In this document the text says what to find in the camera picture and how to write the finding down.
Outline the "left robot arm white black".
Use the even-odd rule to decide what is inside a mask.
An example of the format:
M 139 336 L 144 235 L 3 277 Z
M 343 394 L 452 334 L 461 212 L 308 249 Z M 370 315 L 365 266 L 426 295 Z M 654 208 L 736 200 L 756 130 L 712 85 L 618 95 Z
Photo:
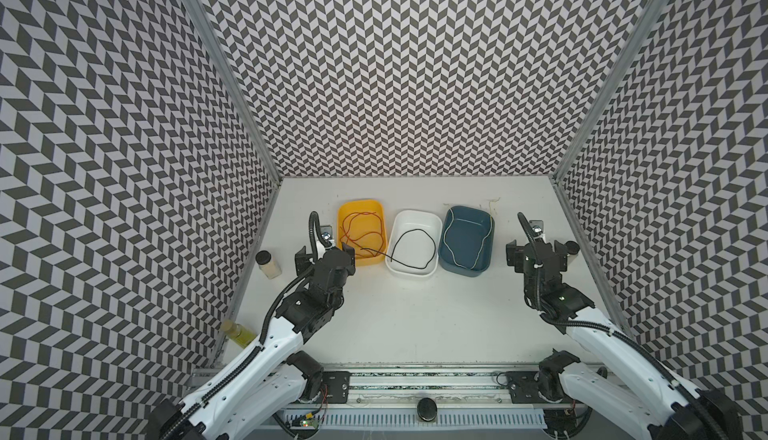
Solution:
M 317 422 L 293 427 L 288 405 L 324 404 L 323 366 L 304 349 L 343 305 L 356 271 L 355 251 L 323 237 L 319 215 L 308 218 L 309 244 L 295 255 L 297 276 L 267 310 L 260 333 L 212 379 L 182 400 L 164 400 L 147 418 L 148 439 L 244 439 L 268 419 L 293 439 L 310 439 Z

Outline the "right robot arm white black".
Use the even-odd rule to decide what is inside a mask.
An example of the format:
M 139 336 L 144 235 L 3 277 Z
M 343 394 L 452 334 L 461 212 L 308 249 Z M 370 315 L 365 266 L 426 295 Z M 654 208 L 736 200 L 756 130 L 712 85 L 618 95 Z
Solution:
M 624 333 L 595 302 L 563 280 L 566 244 L 546 241 L 520 213 L 527 239 L 506 246 L 507 263 L 523 276 L 523 298 L 542 321 L 596 355 L 619 379 L 615 384 L 565 350 L 538 367 L 539 396 L 550 403 L 570 398 L 598 412 L 635 439 L 740 439 L 736 403 L 665 366 Z

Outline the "right small jar black lid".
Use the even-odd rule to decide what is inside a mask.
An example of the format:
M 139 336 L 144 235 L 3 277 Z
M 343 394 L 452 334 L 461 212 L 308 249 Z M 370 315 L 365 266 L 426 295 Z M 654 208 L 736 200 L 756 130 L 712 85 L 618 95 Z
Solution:
M 566 242 L 565 247 L 569 261 L 575 259 L 581 251 L 581 246 L 575 240 L 569 240 Z

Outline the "small jar black lid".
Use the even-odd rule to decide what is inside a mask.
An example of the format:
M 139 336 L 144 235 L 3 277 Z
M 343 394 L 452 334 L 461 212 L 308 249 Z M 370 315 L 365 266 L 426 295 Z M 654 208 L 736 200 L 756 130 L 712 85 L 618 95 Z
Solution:
M 274 279 L 282 274 L 282 269 L 275 257 L 267 250 L 260 250 L 255 254 L 255 262 L 261 272 L 268 278 Z
M 566 242 L 565 247 L 569 261 L 575 259 L 581 251 L 581 246 L 575 240 L 569 240 Z

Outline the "yellow plastic bin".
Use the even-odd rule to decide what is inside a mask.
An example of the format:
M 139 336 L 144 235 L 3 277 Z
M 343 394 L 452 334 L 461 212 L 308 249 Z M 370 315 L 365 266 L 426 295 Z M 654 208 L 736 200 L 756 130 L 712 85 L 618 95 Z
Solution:
M 385 260 L 388 235 L 382 204 L 374 199 L 348 201 L 337 212 L 336 243 L 355 249 L 357 266 Z

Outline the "left small jar black lid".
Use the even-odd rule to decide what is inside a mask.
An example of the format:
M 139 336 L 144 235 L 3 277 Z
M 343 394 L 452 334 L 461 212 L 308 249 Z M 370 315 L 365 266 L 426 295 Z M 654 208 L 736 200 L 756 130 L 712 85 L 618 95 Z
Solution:
M 261 272 L 268 278 L 274 279 L 282 274 L 282 269 L 275 257 L 267 250 L 260 250 L 255 254 L 255 262 Z

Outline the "teal plastic bin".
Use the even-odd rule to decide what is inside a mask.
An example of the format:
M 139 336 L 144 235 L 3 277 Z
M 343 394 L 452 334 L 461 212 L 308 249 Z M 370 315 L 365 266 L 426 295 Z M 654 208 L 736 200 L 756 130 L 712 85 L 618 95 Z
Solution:
M 456 205 L 448 209 L 438 248 L 446 271 L 477 277 L 491 263 L 495 222 L 484 210 Z

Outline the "white plastic bin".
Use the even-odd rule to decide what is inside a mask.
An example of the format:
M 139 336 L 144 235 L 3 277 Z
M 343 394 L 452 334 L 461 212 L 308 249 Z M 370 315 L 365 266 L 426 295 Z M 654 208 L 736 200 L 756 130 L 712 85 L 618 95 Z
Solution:
M 401 210 L 392 226 L 385 265 L 397 277 L 428 279 L 438 267 L 442 220 L 422 210 Z

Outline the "yellow liquid bottle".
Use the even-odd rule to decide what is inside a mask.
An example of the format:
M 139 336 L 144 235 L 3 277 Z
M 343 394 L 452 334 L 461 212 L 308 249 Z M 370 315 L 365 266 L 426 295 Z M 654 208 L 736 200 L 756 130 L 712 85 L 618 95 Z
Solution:
M 251 330 L 230 319 L 221 322 L 220 331 L 241 348 L 246 348 L 256 339 L 256 335 Z

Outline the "small green circuit board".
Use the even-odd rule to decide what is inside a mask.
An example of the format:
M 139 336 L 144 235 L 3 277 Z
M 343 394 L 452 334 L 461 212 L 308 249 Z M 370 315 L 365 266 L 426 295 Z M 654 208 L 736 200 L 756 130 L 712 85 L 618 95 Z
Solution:
M 291 420 L 290 426 L 293 429 L 314 429 L 319 428 L 318 417 L 314 414 L 305 414 Z

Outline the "black round knob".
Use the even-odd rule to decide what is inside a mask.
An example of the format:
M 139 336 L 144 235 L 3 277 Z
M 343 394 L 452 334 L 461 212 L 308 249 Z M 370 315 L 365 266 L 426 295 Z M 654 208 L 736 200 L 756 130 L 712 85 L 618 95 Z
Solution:
M 421 398 L 416 406 L 417 416 L 420 421 L 433 423 L 437 420 L 438 406 L 432 398 Z

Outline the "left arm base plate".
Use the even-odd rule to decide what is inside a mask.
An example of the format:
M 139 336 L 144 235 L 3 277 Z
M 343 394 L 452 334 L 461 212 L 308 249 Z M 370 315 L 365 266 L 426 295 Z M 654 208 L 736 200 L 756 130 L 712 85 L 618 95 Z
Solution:
M 324 371 L 321 376 L 316 403 L 346 404 L 349 398 L 351 372 L 345 370 Z

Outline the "aluminium front rail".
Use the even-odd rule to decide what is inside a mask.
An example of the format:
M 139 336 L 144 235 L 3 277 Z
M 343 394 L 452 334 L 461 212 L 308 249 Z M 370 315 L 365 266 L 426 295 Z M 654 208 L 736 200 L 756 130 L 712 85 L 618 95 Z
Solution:
M 349 408 L 415 406 L 421 398 L 432 398 L 448 409 L 544 409 L 564 410 L 586 405 L 565 398 L 556 403 L 513 404 L 505 383 L 505 372 L 492 368 L 350 368 Z M 292 403 L 286 408 L 309 408 L 319 403 Z

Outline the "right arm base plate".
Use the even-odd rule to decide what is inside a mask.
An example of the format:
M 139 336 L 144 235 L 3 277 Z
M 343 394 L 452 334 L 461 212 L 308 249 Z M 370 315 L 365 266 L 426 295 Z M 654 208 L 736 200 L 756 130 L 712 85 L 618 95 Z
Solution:
M 539 391 L 538 371 L 514 370 L 503 374 L 513 404 L 552 403 Z

